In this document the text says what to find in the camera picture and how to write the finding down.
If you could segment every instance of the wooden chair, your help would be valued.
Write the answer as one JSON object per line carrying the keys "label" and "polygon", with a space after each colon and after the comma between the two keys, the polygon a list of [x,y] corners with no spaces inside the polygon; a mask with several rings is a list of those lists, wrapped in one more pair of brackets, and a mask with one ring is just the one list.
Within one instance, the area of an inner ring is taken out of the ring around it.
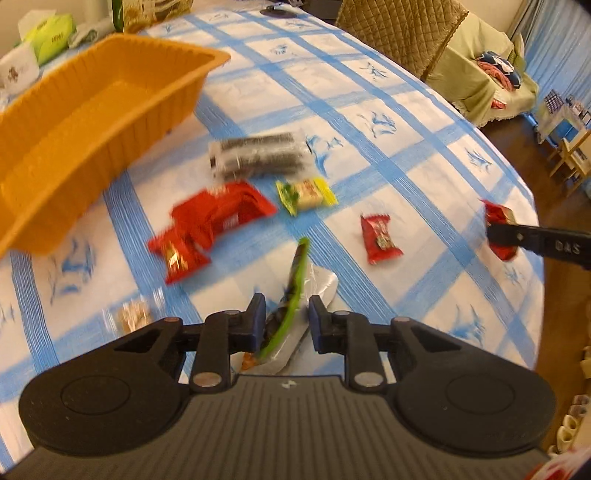
{"label": "wooden chair", "polygon": [[566,165],[571,170],[566,180],[576,177],[574,185],[566,194],[568,197],[591,173],[591,130],[580,131],[570,142],[563,138],[560,146],[554,150],[548,160],[552,160],[556,154],[560,154],[560,161],[550,172],[550,176],[554,175],[562,165]]}

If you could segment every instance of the yellow snack package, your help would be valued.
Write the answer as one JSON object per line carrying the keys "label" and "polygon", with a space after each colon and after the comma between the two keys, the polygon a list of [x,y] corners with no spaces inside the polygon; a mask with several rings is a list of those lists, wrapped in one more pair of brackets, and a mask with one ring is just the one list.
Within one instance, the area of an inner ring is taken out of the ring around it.
{"label": "yellow snack package", "polygon": [[275,185],[281,203],[293,216],[321,205],[328,207],[339,204],[328,183],[321,177],[297,183],[277,181]]}

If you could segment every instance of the wall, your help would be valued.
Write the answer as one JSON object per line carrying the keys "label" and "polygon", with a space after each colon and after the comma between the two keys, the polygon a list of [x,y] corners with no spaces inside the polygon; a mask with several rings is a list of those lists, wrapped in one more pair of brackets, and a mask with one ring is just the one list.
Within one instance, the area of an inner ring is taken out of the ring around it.
{"label": "wall", "polygon": [[459,0],[491,27],[506,32],[517,16],[522,0]]}
{"label": "wall", "polygon": [[84,21],[83,0],[0,0],[0,56],[20,39],[17,22],[29,10],[57,10],[74,15],[77,23]]}

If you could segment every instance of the sofa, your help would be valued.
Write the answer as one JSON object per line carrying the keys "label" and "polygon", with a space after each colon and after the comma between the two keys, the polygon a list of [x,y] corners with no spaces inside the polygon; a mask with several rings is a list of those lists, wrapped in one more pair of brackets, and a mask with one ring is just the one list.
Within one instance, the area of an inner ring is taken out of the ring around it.
{"label": "sofa", "polygon": [[[522,77],[519,89],[505,90],[498,80],[478,66],[476,59],[485,51],[494,51],[515,66]],[[482,127],[491,120],[528,112],[537,103],[538,85],[523,72],[524,56],[520,35],[513,44],[507,35],[468,13],[427,76],[426,83],[471,123]],[[492,108],[494,99],[505,103],[506,108]]]}

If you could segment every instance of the red candy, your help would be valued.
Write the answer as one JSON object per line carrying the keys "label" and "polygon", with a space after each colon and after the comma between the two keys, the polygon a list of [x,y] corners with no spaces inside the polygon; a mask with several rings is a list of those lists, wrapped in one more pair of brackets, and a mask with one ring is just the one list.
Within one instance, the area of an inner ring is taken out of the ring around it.
{"label": "red candy", "polygon": [[193,241],[175,226],[150,240],[148,249],[164,258],[167,284],[182,280],[211,262],[195,248]]}
{"label": "red candy", "polygon": [[[487,225],[491,223],[515,223],[515,217],[513,216],[513,211],[511,209],[489,202],[488,200],[481,200],[481,202],[484,203],[485,220]],[[518,247],[502,247],[490,242],[489,247],[503,262],[513,260],[518,251]]]}
{"label": "red candy", "polygon": [[245,181],[202,190],[173,208],[174,226],[150,240],[148,249],[164,258],[166,283],[170,284],[210,263],[202,250],[210,249],[218,235],[276,212],[277,208]]}
{"label": "red candy", "polygon": [[210,249],[224,232],[276,212],[277,208],[257,189],[245,181],[235,181],[199,192],[175,206],[171,216],[197,244]]}
{"label": "red candy", "polygon": [[390,238],[388,222],[390,215],[371,215],[361,217],[361,230],[363,241],[368,253],[368,262],[375,265],[388,258],[396,258],[404,255]]}

